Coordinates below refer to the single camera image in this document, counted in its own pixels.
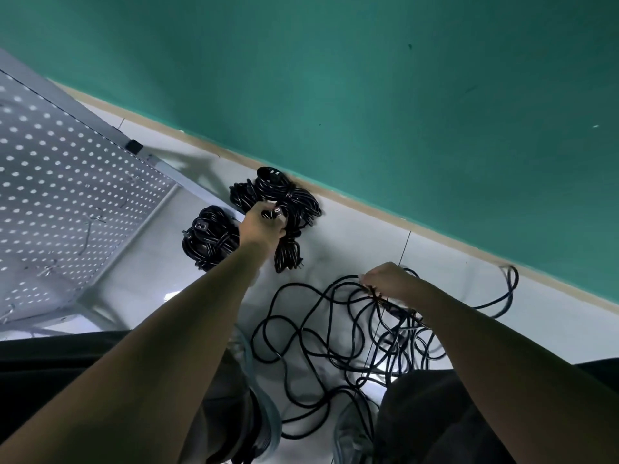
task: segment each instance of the green wall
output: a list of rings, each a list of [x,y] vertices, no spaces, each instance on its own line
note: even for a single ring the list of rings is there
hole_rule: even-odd
[[[0,0],[0,45],[65,85],[619,301],[617,8]]]

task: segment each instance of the forearm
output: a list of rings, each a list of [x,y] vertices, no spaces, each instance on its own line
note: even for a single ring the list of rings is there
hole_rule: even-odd
[[[163,304],[41,409],[0,448],[3,462],[78,462],[84,430],[89,462],[116,458],[173,462],[217,370],[238,308],[266,254],[249,244]],[[40,450],[29,435],[45,441]],[[11,460],[19,456],[20,460]]]
[[[437,335],[516,461],[619,459],[619,400],[613,391],[439,289],[422,282],[416,290],[407,304]]]

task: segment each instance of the person's left hand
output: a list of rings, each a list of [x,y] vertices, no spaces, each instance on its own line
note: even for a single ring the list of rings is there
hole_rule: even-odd
[[[272,252],[277,247],[279,239],[286,234],[285,218],[280,215],[275,219],[262,216],[264,210],[273,210],[275,204],[267,202],[257,202],[245,215],[243,223],[238,226],[240,246],[246,244],[257,244],[258,246]]]

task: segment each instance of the black power cable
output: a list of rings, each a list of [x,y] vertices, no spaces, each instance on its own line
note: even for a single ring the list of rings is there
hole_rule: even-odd
[[[303,259],[296,239],[304,227],[312,226],[314,218],[322,214],[320,205],[312,194],[297,187],[284,173],[266,166],[258,169],[253,183],[248,179],[230,186],[230,202],[242,212],[247,213],[259,201],[275,202],[286,218],[286,235],[275,251],[275,271],[281,273],[286,268],[299,267]],[[271,212],[265,216],[274,218]]]
[[[418,277],[413,270],[405,270],[411,273],[412,276]],[[511,307],[514,298],[513,293],[518,286],[519,275],[515,267],[510,266],[507,268],[505,280],[507,282],[507,292],[505,295],[489,303],[476,306],[474,309],[490,307],[505,300],[505,304],[501,310],[491,317],[496,319],[505,314]],[[300,325],[297,325],[287,316],[273,313],[277,298],[282,291],[295,286],[309,289],[319,295],[318,300],[307,312]],[[347,290],[348,293],[345,297],[340,299],[337,295],[343,290]],[[321,335],[312,328],[307,327],[308,320],[324,301],[329,303],[329,319],[325,338],[321,337]],[[334,310],[338,305],[346,307],[348,315],[352,320],[352,346],[350,351],[347,353],[337,352],[332,347],[333,315]],[[356,305],[360,305],[361,307],[359,311],[355,313],[353,312],[353,306]],[[390,318],[388,321],[397,321],[393,326],[390,327],[387,324],[386,319],[383,316],[382,308],[384,308],[385,312],[390,314],[390,316],[387,316]],[[367,325],[362,327],[361,319],[364,313],[367,313],[365,316],[367,318]],[[375,318],[378,319],[380,326],[382,326],[384,330],[381,334],[378,334],[378,329],[374,329],[373,320]],[[293,330],[288,342],[286,342],[280,349],[276,348],[271,343],[267,335],[267,326],[273,322],[288,325]],[[280,325],[278,328],[279,332],[281,332],[282,326]],[[360,358],[366,344],[365,332],[369,333],[369,339],[373,344],[373,353],[371,357],[368,358],[369,361],[367,362],[364,362],[363,358]],[[429,332],[429,337],[427,340],[424,340],[421,337],[421,335],[425,332]],[[256,351],[256,339],[259,335],[269,351],[274,354],[271,358],[263,358]],[[284,424],[302,420],[320,412],[321,410],[324,410],[320,416],[320,419],[309,430],[300,434],[289,434],[283,432],[283,438],[302,439],[313,434],[327,421],[332,399],[337,395],[345,394],[353,399],[353,403],[360,414],[365,432],[371,439],[373,439],[373,424],[371,420],[367,421],[364,418],[364,416],[371,416],[371,400],[363,394],[361,388],[368,381],[375,382],[386,387],[391,383],[393,378],[404,375],[412,369],[429,369],[430,361],[444,358],[446,355],[444,351],[435,356],[432,355],[432,353],[436,351],[432,350],[431,347],[435,341],[435,338],[434,333],[432,333],[428,327],[423,325],[423,320],[417,315],[416,312],[404,309],[388,300],[381,298],[380,296],[377,296],[372,288],[368,289],[358,283],[357,275],[348,275],[338,278],[324,291],[320,291],[307,283],[287,283],[281,286],[273,296],[267,317],[258,324],[251,336],[251,349],[254,357],[261,363],[273,364],[282,362],[284,370],[283,384],[286,396],[292,404],[306,410],[305,413],[302,413],[296,417],[283,420]],[[322,397],[313,403],[300,401],[290,392],[289,370],[284,356],[290,350],[290,347],[295,340],[298,341],[301,351],[303,352],[307,364],[309,365],[309,369],[322,390]],[[318,348],[312,350],[309,346],[311,343],[316,344]],[[313,358],[327,358],[331,365],[341,371],[344,371],[345,384],[339,385],[333,389],[328,389],[313,364]],[[351,377],[352,374],[358,375],[358,377],[354,379]],[[361,398],[360,401],[354,400],[354,397],[357,394]],[[361,407],[366,409],[366,414],[361,412]]]
[[[182,249],[196,261],[197,268],[205,272],[238,247],[238,228],[215,205],[204,208],[191,227],[182,233]]]

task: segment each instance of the perforated metal panel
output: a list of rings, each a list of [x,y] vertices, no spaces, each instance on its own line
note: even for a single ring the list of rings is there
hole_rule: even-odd
[[[173,185],[0,70],[0,323],[70,303]]]

